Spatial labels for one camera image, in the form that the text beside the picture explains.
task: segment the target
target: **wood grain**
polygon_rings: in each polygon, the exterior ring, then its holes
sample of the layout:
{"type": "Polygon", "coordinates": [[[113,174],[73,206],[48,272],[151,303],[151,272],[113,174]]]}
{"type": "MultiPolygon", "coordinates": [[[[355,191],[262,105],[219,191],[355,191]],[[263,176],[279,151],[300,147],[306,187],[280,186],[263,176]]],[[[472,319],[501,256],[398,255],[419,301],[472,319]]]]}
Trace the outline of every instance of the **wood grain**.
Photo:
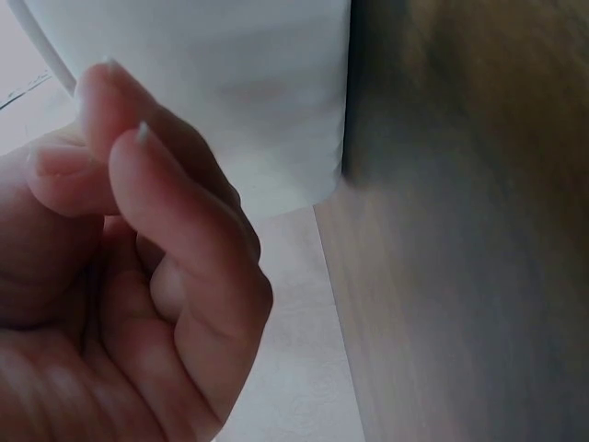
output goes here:
{"type": "Polygon", "coordinates": [[[316,213],[367,442],[589,440],[586,14],[355,2],[316,213]]]}

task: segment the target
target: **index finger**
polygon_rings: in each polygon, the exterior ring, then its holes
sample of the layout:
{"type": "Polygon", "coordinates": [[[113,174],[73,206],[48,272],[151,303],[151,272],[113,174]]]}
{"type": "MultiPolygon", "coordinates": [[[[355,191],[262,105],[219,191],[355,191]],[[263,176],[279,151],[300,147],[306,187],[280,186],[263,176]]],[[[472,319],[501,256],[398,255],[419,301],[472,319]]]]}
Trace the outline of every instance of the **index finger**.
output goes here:
{"type": "Polygon", "coordinates": [[[237,214],[260,255],[258,237],[240,206],[237,191],[197,130],[161,106],[114,60],[86,70],[75,95],[80,103],[79,124],[96,158],[108,162],[115,140],[147,122],[186,174],[237,214]]]}

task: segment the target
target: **skin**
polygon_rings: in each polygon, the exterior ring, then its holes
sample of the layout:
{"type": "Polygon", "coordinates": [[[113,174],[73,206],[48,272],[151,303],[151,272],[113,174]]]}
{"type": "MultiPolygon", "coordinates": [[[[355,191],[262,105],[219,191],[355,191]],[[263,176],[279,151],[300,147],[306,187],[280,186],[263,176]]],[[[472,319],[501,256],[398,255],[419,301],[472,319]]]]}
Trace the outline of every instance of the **skin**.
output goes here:
{"type": "Polygon", "coordinates": [[[121,66],[75,94],[76,124],[0,157],[0,440],[210,441],[271,311],[258,238],[121,66]]]}

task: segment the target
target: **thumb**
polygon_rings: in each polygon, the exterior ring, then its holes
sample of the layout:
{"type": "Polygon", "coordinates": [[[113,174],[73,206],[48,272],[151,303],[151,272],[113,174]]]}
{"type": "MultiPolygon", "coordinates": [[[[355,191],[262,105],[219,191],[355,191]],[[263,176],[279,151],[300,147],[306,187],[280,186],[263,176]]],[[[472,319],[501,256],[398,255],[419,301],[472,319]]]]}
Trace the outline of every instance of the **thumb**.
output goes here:
{"type": "Polygon", "coordinates": [[[118,214],[107,167],[85,146],[41,139],[29,147],[24,171],[33,195],[59,215],[118,214]]]}

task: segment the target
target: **wooden surface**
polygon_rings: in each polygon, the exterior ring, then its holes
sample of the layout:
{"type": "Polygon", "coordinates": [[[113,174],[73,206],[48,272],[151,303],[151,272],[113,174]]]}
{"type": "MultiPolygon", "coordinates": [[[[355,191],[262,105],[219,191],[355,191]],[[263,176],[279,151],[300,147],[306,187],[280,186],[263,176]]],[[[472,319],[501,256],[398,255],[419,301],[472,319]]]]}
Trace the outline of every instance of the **wooden surface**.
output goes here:
{"type": "Polygon", "coordinates": [[[355,2],[316,214],[367,442],[589,440],[586,5],[355,2]]]}

